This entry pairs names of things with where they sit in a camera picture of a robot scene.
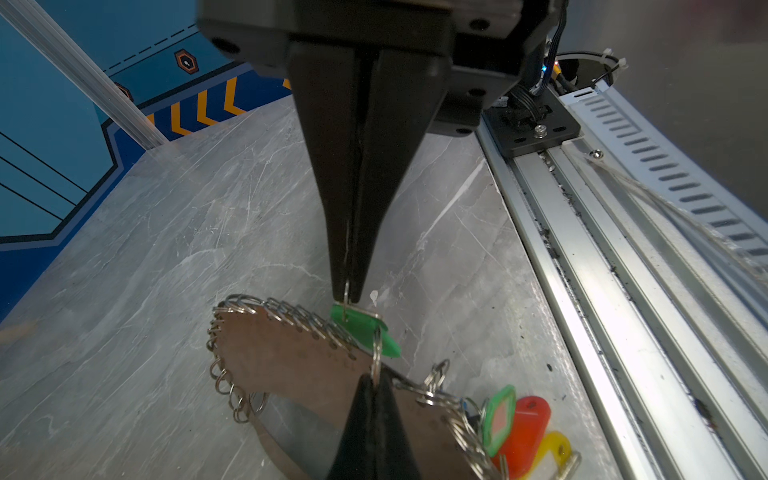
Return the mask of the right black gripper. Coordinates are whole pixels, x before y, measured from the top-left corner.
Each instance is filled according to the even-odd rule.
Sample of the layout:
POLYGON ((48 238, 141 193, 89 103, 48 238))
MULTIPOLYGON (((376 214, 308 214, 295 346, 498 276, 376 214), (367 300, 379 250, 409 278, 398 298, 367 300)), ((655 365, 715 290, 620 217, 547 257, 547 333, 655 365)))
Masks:
POLYGON ((226 57, 288 76, 325 215, 332 294, 357 303, 428 128, 473 133, 482 112, 542 64, 566 9, 563 1, 199 1, 196 26, 226 57), (289 50, 292 41, 342 47, 289 50), (383 50, 372 62, 359 132, 352 47, 408 51, 383 50))

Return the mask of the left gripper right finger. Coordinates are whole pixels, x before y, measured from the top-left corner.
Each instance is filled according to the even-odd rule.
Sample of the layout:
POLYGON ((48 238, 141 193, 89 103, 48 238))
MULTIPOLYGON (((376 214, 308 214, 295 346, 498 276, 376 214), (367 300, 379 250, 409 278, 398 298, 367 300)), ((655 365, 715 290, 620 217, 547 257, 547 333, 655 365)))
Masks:
POLYGON ((375 390, 374 478, 421 478, 390 383, 379 383, 375 390))

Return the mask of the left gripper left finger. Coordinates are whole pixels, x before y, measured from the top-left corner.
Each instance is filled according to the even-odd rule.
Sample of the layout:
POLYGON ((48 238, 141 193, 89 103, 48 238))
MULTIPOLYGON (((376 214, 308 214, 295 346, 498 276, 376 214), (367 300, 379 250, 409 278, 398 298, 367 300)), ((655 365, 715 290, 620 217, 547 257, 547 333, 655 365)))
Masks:
POLYGON ((327 480, 376 478, 375 390, 369 374, 358 381, 345 427, 327 480))

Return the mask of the bunch of coloured keys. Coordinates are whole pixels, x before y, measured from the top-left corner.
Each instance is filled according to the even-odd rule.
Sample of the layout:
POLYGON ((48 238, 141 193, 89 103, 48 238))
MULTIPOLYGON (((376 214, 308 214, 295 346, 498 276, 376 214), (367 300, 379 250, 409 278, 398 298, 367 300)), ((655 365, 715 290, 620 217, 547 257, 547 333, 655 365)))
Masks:
POLYGON ((444 423, 478 479, 530 479, 548 461, 553 479, 572 479, 580 452, 561 432, 551 430, 551 408, 538 396, 519 397, 512 385, 477 405, 442 389, 449 362, 433 366, 425 381, 412 387, 417 401, 440 407, 444 423))

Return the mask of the green key tag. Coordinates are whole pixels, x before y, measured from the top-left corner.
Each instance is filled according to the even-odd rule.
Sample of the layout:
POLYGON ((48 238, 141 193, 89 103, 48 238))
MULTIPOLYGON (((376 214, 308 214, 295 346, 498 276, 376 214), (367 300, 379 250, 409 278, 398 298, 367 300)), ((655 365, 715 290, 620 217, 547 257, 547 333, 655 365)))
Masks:
POLYGON ((373 349, 374 334, 381 333, 382 355, 388 358, 401 356, 400 345, 390 336, 387 325, 377 315, 356 307, 335 304, 330 310, 331 319, 346 330, 352 338, 366 348, 373 349))

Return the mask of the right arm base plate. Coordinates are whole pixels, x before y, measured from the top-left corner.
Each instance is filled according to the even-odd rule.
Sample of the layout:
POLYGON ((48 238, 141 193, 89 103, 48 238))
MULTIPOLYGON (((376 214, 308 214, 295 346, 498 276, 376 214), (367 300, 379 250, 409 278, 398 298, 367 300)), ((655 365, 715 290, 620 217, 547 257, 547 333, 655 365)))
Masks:
POLYGON ((581 133, 580 123, 551 89, 535 98, 532 106, 510 98, 506 107, 492 107, 483 114, 506 160, 560 146, 581 133))

